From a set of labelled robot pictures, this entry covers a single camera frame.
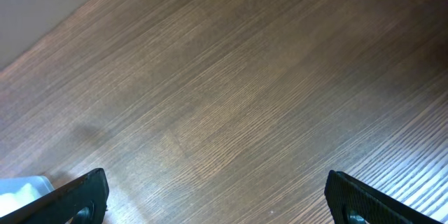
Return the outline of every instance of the wood grain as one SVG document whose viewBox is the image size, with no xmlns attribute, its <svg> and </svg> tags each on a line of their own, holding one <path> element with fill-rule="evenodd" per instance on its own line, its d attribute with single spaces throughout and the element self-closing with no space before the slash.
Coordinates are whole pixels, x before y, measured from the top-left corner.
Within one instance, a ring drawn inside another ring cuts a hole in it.
<svg viewBox="0 0 448 224">
<path fill-rule="evenodd" d="M 448 223 L 447 0 L 91 0 L 0 73 L 0 174 L 107 223 L 331 223 L 342 170 Z"/>
</svg>

